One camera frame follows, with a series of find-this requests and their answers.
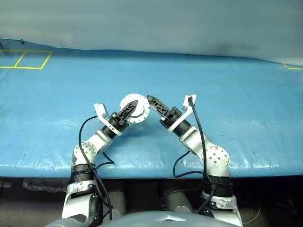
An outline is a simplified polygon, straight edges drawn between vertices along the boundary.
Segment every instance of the blue tarp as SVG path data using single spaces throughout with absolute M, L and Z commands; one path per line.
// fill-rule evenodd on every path
M 303 174 L 303 71 L 248 58 L 85 51 L 6 40 L 10 50 L 47 50 L 41 70 L 0 69 L 0 176 L 69 177 L 71 154 L 94 103 L 118 111 L 130 93 L 153 95 L 182 108 L 197 94 L 205 134 L 226 149 L 233 177 Z M 0 52 L 0 67 L 23 52 Z M 40 67 L 47 54 L 28 52 L 18 66 Z M 116 162 L 99 169 L 108 178 L 171 178 L 186 152 L 176 135 L 148 119 L 131 125 L 106 153 Z M 89 122 L 83 140 L 103 127 Z M 103 155 L 96 163 L 104 162 Z M 201 170 L 188 155 L 177 173 Z

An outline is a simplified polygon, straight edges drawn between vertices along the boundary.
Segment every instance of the white wall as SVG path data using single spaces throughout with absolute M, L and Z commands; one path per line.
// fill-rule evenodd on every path
M 0 37 L 303 65 L 303 0 L 4 0 Z

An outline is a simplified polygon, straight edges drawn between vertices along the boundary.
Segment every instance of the black cable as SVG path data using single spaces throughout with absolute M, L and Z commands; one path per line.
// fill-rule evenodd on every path
M 192 97 L 188 98 L 188 103 L 191 105 L 191 108 L 193 109 L 193 112 L 194 112 L 194 115 L 195 115 L 195 119 L 197 121 L 197 125 L 198 125 L 199 131 L 200 131 L 200 137 L 201 137 L 201 142 L 202 142 L 202 151 L 203 151 L 203 167 L 204 167 L 203 172 L 205 173 L 203 175 L 203 178 L 204 178 L 204 182 L 206 182 L 206 178 L 207 178 L 206 177 L 206 175 L 207 175 L 207 161 L 206 161 L 206 148 L 205 148 L 204 134 L 203 134 L 203 130 L 202 130 L 202 126 L 201 126 L 201 123 L 200 123 L 200 119 L 199 119 L 199 116 L 197 114 L 197 111 L 196 111 L 195 105 L 193 103 L 193 98 Z
M 190 106 L 192 107 L 193 109 L 193 113 L 194 113 L 194 116 L 195 116 L 195 119 L 197 121 L 197 125 L 198 125 L 198 128 L 199 128 L 199 131 L 200 131 L 200 137 L 201 137 L 201 142 L 202 142 L 202 151 L 203 151 L 203 166 L 204 166 L 204 182 L 206 183 L 206 180 L 208 179 L 211 183 L 213 182 L 212 179 L 209 177 L 209 175 L 207 174 L 207 160 L 206 160 L 206 147 L 205 147 L 205 140 L 204 140 L 204 134 L 203 134 L 203 130 L 202 130 L 202 126 L 201 126 L 201 122 L 200 122 L 200 119 L 199 119 L 199 116 L 198 116 L 198 113 L 196 111 L 196 108 L 195 108 L 195 105 L 193 103 L 193 98 L 192 97 L 189 97 L 188 98 L 188 103 L 190 104 Z M 209 196 L 207 197 L 207 199 L 202 203 L 202 205 L 199 207 L 199 209 L 197 210 L 198 213 L 201 212 L 202 209 L 204 209 L 204 207 L 209 203 L 209 201 L 211 200 L 211 198 L 213 197 L 214 195 L 214 189 L 215 189 L 215 186 L 212 185 L 212 190 L 209 194 Z
M 105 156 L 105 158 L 108 160 L 108 162 L 104 162 L 104 163 L 97 165 L 96 169 L 99 169 L 101 166 L 104 166 L 107 164 L 115 164 L 115 162 L 113 160 L 111 160 L 110 157 L 107 156 L 107 154 L 105 152 L 103 152 L 102 154 Z
M 109 214 L 109 210 L 103 215 L 103 219 Z
M 81 145 L 81 134 L 82 134 L 82 130 L 83 130 L 84 125 L 86 124 L 86 122 L 88 122 L 89 120 L 94 119 L 94 118 L 96 118 L 96 117 L 97 117 L 97 116 L 90 117 L 90 118 L 86 119 L 86 120 L 83 122 L 83 124 L 81 125 L 80 130 L 79 130 L 78 144 L 79 144 L 79 148 L 80 148 L 80 151 L 81 151 L 81 153 L 82 153 L 84 159 L 86 160 L 86 162 L 87 162 L 89 168 L 92 170 L 92 172 L 93 172 L 93 174 L 94 174 L 94 179 L 95 179 L 95 181 L 96 181 L 96 188 L 97 188 L 99 197 L 100 197 L 100 199 L 104 202 L 104 204 L 105 204 L 106 206 L 108 206 L 108 210 L 109 210 L 109 220 L 112 220 L 112 219 L 113 219 L 112 205 L 111 205 L 111 203 L 110 203 L 110 199 L 109 199 L 108 192 L 107 192 L 107 190 L 106 190 L 106 188 L 105 188 L 105 185 L 104 185 L 103 182 L 101 181 L 101 179 L 100 179 L 100 177 L 99 177 L 99 175 L 98 175 L 96 169 L 94 168 L 94 166 L 90 163 L 89 159 L 87 158 L 87 156 L 86 156 L 86 154 L 85 154 L 85 152 L 84 152 L 84 150 L 83 150 L 83 148 L 82 148 L 82 145 Z M 102 196 L 102 193 L 101 193 L 100 189 L 98 188 L 98 182 L 100 183 L 100 185 L 101 185 L 101 187 L 102 187 L 102 190 L 104 191 L 105 197 L 106 197 L 106 199 L 107 199 L 107 203 L 106 203 L 106 201 L 104 200 L 104 198 L 103 198 L 103 196 Z
M 203 175 L 203 172 L 202 171 L 189 171 L 189 172 L 186 172 L 186 173 L 183 173 L 183 174 L 179 174 L 179 175 L 176 175 L 176 165 L 178 163 L 178 161 L 180 161 L 182 158 L 184 158 L 186 155 L 188 155 L 190 153 L 190 151 L 186 152 L 184 155 L 180 156 L 174 163 L 174 166 L 173 166 L 173 169 L 172 169 L 172 173 L 174 174 L 174 177 L 175 178 L 179 178 L 179 177 L 183 177 L 183 176 L 186 176 L 186 175 L 189 175 L 189 174 L 202 174 Z
M 202 203 L 202 205 L 198 208 L 197 213 L 200 214 L 200 212 L 204 209 L 204 207 L 209 203 L 210 199 L 214 195 L 214 189 L 211 190 L 209 196 L 207 199 Z

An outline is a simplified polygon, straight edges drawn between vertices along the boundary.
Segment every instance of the circular disc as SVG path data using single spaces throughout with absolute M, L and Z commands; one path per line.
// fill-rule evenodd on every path
M 125 96 L 120 103 L 120 110 L 122 110 L 128 103 L 138 100 L 138 105 L 135 111 L 126 120 L 130 123 L 137 124 L 145 121 L 150 113 L 150 104 L 144 96 L 140 94 L 129 94 Z

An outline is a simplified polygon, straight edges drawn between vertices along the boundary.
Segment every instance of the black wire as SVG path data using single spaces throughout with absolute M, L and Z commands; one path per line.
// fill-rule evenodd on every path
M 202 171 L 189 171 L 189 172 L 186 172 L 186 173 L 183 173 L 183 174 L 179 174 L 179 175 L 176 175 L 176 165 L 178 163 L 178 161 L 180 161 L 182 158 L 184 158 L 186 155 L 188 155 L 190 153 L 190 151 L 186 152 L 184 155 L 180 156 L 174 163 L 174 167 L 172 169 L 172 173 L 174 174 L 174 177 L 175 178 L 179 178 L 179 177 L 183 177 L 183 176 L 186 176 L 186 175 L 189 175 L 189 174 L 202 174 L 203 175 L 203 172 Z
M 97 165 L 96 169 L 99 169 L 101 166 L 107 165 L 107 164 L 115 164 L 115 162 L 113 160 L 110 159 L 109 156 L 107 156 L 107 154 L 105 152 L 103 152 L 103 155 L 105 156 L 105 158 L 109 161 L 109 162 L 104 162 L 101 163 L 99 165 Z
M 214 195 L 214 189 L 211 190 L 209 196 L 207 197 L 207 199 L 202 203 L 202 205 L 198 208 L 197 213 L 199 214 L 204 207 L 209 203 L 210 199 L 212 198 L 212 196 Z
M 108 192 L 105 188 L 105 185 L 103 184 L 103 182 L 101 181 L 96 169 L 94 168 L 94 166 L 90 163 L 89 159 L 87 158 L 86 154 L 84 153 L 83 151 L 83 148 L 82 148 L 82 145 L 81 145 L 81 134 L 82 134 L 82 129 L 84 127 L 84 125 L 86 124 L 86 122 L 88 122 L 89 120 L 93 119 L 93 118 L 96 118 L 97 116 L 93 116 L 93 117 L 90 117 L 88 119 L 86 119 L 83 124 L 81 125 L 80 127 L 80 130 L 79 130 L 79 138 L 78 138 L 78 144 L 79 144 L 79 148 L 80 148 L 80 151 L 84 157 L 84 159 L 86 160 L 89 168 L 92 170 L 93 174 L 94 174 L 94 179 L 96 181 L 96 188 L 97 188 L 97 191 L 98 191 L 98 194 L 99 194 L 99 197 L 100 199 L 102 200 L 102 202 L 108 206 L 108 210 L 109 210 L 109 220 L 112 220 L 113 219 L 113 214 L 112 214 L 112 205 L 110 203 L 110 199 L 109 199 L 109 195 L 108 195 Z M 102 196 L 102 193 L 100 191 L 100 189 L 98 188 L 98 182 L 100 183 L 101 187 L 102 187 L 102 190 L 104 191 L 105 193 L 105 197 L 107 199 L 107 203 L 106 201 L 104 200 L 103 196 Z
M 198 116 L 198 113 L 196 111 L 195 105 L 193 103 L 193 98 L 189 97 L 188 98 L 188 103 L 191 105 L 193 112 L 194 112 L 194 116 L 195 119 L 197 121 L 197 125 L 200 131 L 200 137 L 201 137 L 201 142 L 202 142 L 202 150 L 203 150 L 203 166 L 204 166 L 204 182 L 206 182 L 206 180 L 208 179 L 211 183 L 213 182 L 212 179 L 209 177 L 209 175 L 207 174 L 207 161 L 206 161 L 206 147 L 205 147 L 205 140 L 204 140 L 204 134 L 203 134 L 203 130 L 202 130 L 202 126 L 201 126 L 201 122 Z M 209 194 L 209 196 L 207 197 L 207 199 L 202 203 L 202 205 L 199 207 L 199 209 L 197 210 L 198 213 L 201 212 L 202 209 L 204 209 L 204 207 L 209 203 L 209 201 L 211 200 L 211 198 L 214 195 L 214 186 L 212 185 L 212 190 Z
M 171 191 L 171 192 L 168 192 L 168 193 L 165 193 L 161 198 L 160 198 L 160 206 L 163 210 L 165 210 L 165 204 L 164 204 L 164 199 L 171 195 L 171 194 L 174 194 L 174 193 L 177 193 L 177 192 L 192 192 L 192 191 L 197 191 L 199 190 L 200 188 L 202 187 L 202 184 L 199 185 L 199 187 L 195 187 L 195 188 L 184 188 L 184 189 L 178 189 L 178 190 L 175 190 L 175 191 Z
M 109 214 L 109 210 L 103 215 L 103 219 Z
M 193 98 L 189 97 L 188 98 L 188 102 L 189 102 L 189 104 L 191 105 L 191 107 L 193 109 L 193 112 L 194 112 L 194 115 L 195 115 L 195 119 L 197 121 L 197 125 L 198 125 L 199 131 L 200 131 L 200 137 L 201 137 L 201 142 L 202 142 L 202 151 L 203 151 L 203 167 L 204 167 L 203 172 L 205 173 L 203 175 L 203 178 L 204 178 L 204 182 L 206 182 L 206 178 L 207 178 L 207 176 L 206 176 L 207 175 L 207 161 L 206 161 L 206 148 L 205 148 L 204 134 L 203 134 L 202 126 L 201 126 L 200 119 L 199 119 L 199 116 L 197 114 L 195 105 L 193 104 Z

